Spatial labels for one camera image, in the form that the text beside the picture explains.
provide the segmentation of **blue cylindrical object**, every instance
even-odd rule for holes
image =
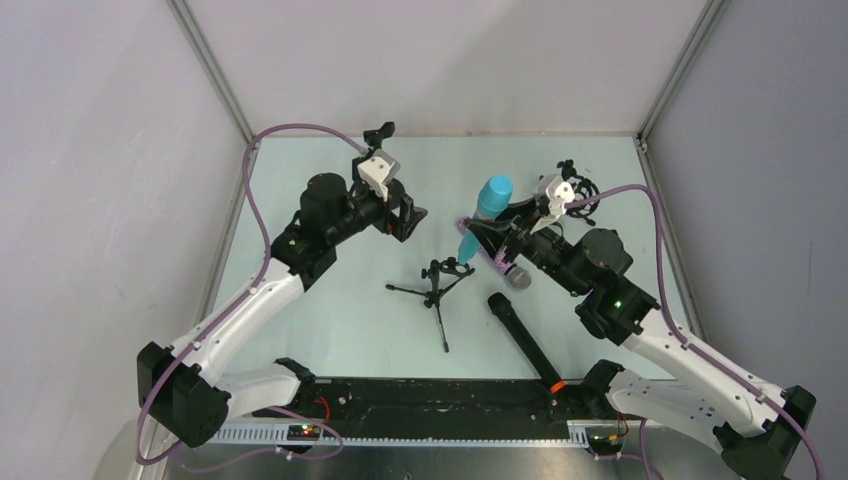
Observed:
[[[512,181],[503,175],[495,175],[486,182],[486,185],[483,185],[480,195],[477,196],[477,211],[474,212],[474,218],[482,220],[497,218],[506,210],[510,197],[512,197]],[[470,231],[465,232],[462,243],[459,244],[457,261],[463,264],[468,263],[477,253],[478,248],[480,248],[480,242],[477,237]]]

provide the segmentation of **perforated metal strip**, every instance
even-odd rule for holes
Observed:
[[[239,445],[309,445],[309,440],[289,440],[287,438],[290,423],[225,423],[208,443]],[[570,439],[539,440],[444,440],[436,438],[345,438],[345,445],[351,447],[552,447],[586,448],[586,428],[569,426]],[[319,445],[335,445],[332,437],[322,438]]]

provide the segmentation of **gray wall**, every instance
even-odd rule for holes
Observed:
[[[713,344],[816,394],[844,475],[848,3],[733,2],[648,144]]]
[[[135,355],[199,314],[243,143],[163,0],[0,11],[0,478],[90,479]]]

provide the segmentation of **orange ring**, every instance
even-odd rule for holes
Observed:
[[[564,387],[564,386],[565,386],[565,380],[558,381],[557,383],[553,384],[553,386],[551,386],[551,393],[556,393],[556,392],[562,390],[562,387]]]

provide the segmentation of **tripod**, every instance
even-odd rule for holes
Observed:
[[[439,288],[439,276],[441,273],[445,273],[448,275],[453,275],[457,277],[450,285],[446,288]],[[474,269],[470,268],[468,264],[461,265],[456,261],[455,257],[449,257],[445,261],[431,260],[430,268],[421,269],[421,279],[426,280],[430,279],[430,291],[429,292],[419,292],[416,290],[409,290],[406,288],[400,288],[392,285],[391,283],[386,284],[386,289],[396,292],[403,293],[411,293],[413,295],[420,295],[424,297],[424,306],[427,308],[436,307],[436,318],[439,322],[439,332],[442,334],[442,345],[445,348],[445,353],[450,352],[450,348],[448,348],[448,339],[445,336],[445,325],[442,323],[442,311],[439,309],[441,305],[442,297],[444,297],[457,283],[459,283],[463,278],[466,278],[474,273]]]

